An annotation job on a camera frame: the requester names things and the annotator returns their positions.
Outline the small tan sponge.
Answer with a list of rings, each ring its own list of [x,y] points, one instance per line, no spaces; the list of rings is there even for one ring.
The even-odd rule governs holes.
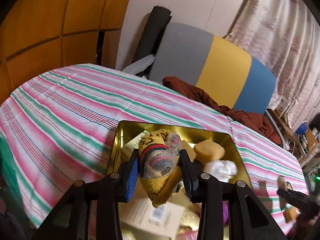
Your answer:
[[[218,143],[204,140],[194,145],[196,159],[203,165],[220,160],[225,155],[225,149]]]

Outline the clear plastic ball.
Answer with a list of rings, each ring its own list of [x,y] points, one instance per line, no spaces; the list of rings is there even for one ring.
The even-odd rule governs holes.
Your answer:
[[[203,171],[225,183],[228,183],[238,174],[236,164],[230,160],[215,160],[208,162],[204,166]]]

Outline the yellow patterned sock bundle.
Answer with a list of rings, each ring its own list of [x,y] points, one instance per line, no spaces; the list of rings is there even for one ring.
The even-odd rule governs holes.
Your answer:
[[[153,131],[139,143],[139,178],[153,207],[165,204],[179,188],[182,141],[167,129]]]

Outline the large tan sponge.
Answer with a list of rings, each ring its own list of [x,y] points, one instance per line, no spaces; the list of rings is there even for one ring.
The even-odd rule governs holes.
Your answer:
[[[286,208],[283,211],[283,216],[286,223],[294,222],[297,219],[298,215],[299,215],[298,210],[294,206]]]

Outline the small cracker packet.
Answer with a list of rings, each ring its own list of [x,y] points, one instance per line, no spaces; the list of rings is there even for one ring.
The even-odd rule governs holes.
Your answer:
[[[289,189],[291,188],[291,184],[285,180],[283,176],[279,176],[277,178],[277,195],[279,196],[279,204],[280,209],[283,210],[287,206],[287,204],[292,205],[292,196],[289,194]]]

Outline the gold metal tin tray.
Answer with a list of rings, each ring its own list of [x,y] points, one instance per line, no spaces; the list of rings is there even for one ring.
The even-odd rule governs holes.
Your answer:
[[[190,127],[172,126],[165,124],[151,124],[135,121],[120,121],[114,142],[111,148],[111,155],[108,161],[107,172],[113,175],[118,172],[119,167],[127,162],[132,154],[139,153],[139,145],[135,144],[128,152],[122,153],[121,149],[130,141],[140,142],[140,136],[148,135],[151,132],[164,130],[164,137],[160,139],[161,144],[165,144],[167,137],[171,134],[178,134],[181,140],[195,144],[206,139],[216,142],[225,149],[223,160],[235,163],[237,174],[232,175],[227,185],[227,189],[232,190],[234,183],[238,180],[251,185],[244,163],[236,149],[231,136],[226,133],[206,131]],[[169,199],[158,208],[154,208],[152,201],[148,198],[140,180],[137,181],[136,188],[129,194],[128,203],[119,203],[115,211],[118,221],[112,226],[116,231],[117,239],[177,239],[178,230],[181,228],[194,228],[197,239],[229,239],[231,228],[224,223],[224,215],[208,212],[208,207],[217,206],[215,202],[203,205],[204,211],[201,217],[193,219],[191,217],[192,208],[197,207],[200,197],[189,199],[189,190],[197,190],[204,181],[200,177],[202,174],[201,164],[194,162],[187,167],[187,174],[193,176],[190,182],[185,182],[183,171],[179,167],[182,157],[173,150],[162,150],[153,165],[151,177],[164,178],[165,182],[170,182],[172,191],[168,193]]]

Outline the purple pouch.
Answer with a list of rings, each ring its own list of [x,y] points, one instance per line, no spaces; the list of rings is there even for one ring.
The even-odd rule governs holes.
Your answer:
[[[223,224],[227,225],[229,221],[229,208],[228,208],[228,202],[222,203],[223,208]]]

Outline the cream perfume box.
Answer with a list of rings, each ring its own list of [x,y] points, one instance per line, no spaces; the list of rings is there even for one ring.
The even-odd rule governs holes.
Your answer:
[[[184,207],[170,202],[155,208],[148,198],[119,204],[119,218],[122,222],[139,230],[169,238],[175,238],[183,213]]]

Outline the wooden bedside desk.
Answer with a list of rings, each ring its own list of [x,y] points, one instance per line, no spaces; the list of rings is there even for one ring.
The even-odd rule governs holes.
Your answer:
[[[310,160],[318,144],[310,128],[301,138],[300,135],[297,135],[294,130],[289,128],[277,112],[267,109],[265,115],[278,132],[282,147],[292,153],[300,163]]]

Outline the striped bed sheet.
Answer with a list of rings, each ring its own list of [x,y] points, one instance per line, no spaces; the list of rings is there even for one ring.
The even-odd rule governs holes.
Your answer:
[[[1,105],[4,178],[39,227],[71,184],[103,178],[121,120],[227,133],[253,191],[284,232],[277,178],[307,193],[298,160],[246,126],[155,82],[95,64],[58,68],[15,89]]]

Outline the grey yellow blue headboard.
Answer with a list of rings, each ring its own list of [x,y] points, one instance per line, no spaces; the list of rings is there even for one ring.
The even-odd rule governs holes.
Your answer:
[[[204,90],[218,105],[263,114],[276,78],[248,52],[205,30],[169,23],[155,55],[149,79],[166,76]]]

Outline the black rolled mat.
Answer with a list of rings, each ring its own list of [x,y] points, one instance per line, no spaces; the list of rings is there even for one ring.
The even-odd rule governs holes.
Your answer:
[[[169,9],[160,6],[153,7],[140,37],[132,63],[148,55],[156,54],[165,28],[171,18]]]

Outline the patterned pink curtain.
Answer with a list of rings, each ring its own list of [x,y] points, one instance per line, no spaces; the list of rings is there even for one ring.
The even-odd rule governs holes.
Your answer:
[[[319,24],[303,0],[248,0],[226,40],[248,52],[276,77],[269,108],[287,103],[292,129],[319,107]]]

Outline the white bed rail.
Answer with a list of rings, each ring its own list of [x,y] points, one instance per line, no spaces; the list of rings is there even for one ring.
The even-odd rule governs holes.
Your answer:
[[[131,75],[137,75],[141,72],[143,72],[144,70],[146,70],[150,65],[153,64],[155,60],[155,57],[150,54],[130,65],[128,65],[127,67],[125,67],[122,72],[127,73],[127,74],[131,74]]]

